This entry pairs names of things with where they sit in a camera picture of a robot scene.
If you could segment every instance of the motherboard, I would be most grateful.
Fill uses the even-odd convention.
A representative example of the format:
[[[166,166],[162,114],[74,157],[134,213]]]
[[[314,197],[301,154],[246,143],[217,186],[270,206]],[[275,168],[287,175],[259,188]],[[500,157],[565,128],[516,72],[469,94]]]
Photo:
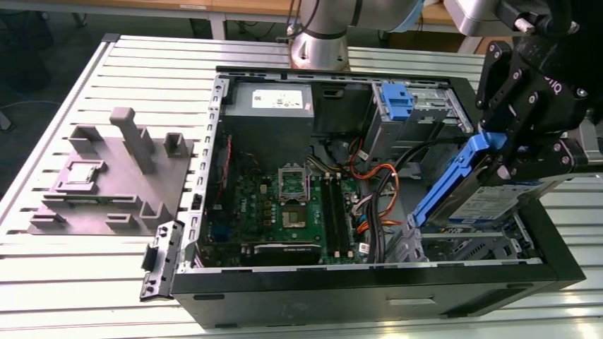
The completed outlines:
[[[362,263],[349,217],[354,179],[287,170],[241,176],[234,191],[230,213],[209,222],[205,266]]]

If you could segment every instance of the black hinge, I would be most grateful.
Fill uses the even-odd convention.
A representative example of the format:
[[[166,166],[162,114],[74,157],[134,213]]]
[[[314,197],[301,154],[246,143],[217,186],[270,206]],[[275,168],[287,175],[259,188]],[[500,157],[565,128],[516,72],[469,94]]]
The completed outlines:
[[[141,291],[141,301],[174,299],[170,294],[177,270],[178,252],[185,224],[171,221],[158,227],[155,241],[147,245],[143,269],[147,271]]]

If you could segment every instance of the floor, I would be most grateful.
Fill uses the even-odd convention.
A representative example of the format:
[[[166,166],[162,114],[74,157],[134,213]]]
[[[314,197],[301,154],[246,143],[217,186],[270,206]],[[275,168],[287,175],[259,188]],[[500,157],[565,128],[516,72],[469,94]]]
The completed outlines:
[[[47,24],[54,36],[54,45],[41,51],[41,56],[51,73],[50,85],[31,93],[19,93],[0,82],[0,112],[15,124],[10,133],[0,133],[0,197],[13,183],[59,105],[27,103],[6,109],[2,107],[23,100],[62,103],[103,35],[109,32],[125,35],[211,38],[210,22],[206,20],[191,22],[179,18],[90,15],[89,25],[79,28],[70,13],[49,14]],[[230,40],[274,42],[277,37],[285,35],[283,23],[238,24],[231,21],[227,28]],[[378,32],[350,29],[349,45],[382,47]]]

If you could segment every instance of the aluminum workbench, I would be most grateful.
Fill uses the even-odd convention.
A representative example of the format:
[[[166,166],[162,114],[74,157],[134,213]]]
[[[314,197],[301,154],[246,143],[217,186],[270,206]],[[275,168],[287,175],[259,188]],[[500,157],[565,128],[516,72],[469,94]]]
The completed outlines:
[[[215,66],[289,67],[273,43],[122,36],[103,42],[0,202],[0,337],[159,337],[231,333],[246,338],[603,337],[603,182],[577,179],[544,199],[588,280],[478,319],[350,323],[206,332],[177,302],[139,303],[151,237],[33,236],[33,210],[73,146],[75,124],[107,124],[133,107],[151,137],[203,140]],[[481,56],[350,48],[353,71],[462,76],[477,88]],[[193,161],[191,170],[199,166]],[[183,193],[182,205],[191,203]]]

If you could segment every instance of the expansion slot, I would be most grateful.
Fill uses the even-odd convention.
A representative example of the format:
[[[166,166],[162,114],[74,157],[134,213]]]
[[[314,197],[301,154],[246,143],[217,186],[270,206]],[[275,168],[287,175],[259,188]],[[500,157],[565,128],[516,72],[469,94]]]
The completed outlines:
[[[327,238],[327,253],[333,256],[339,253],[338,231],[335,226],[335,215],[331,209],[331,179],[321,180],[321,193],[323,195],[323,222]]]

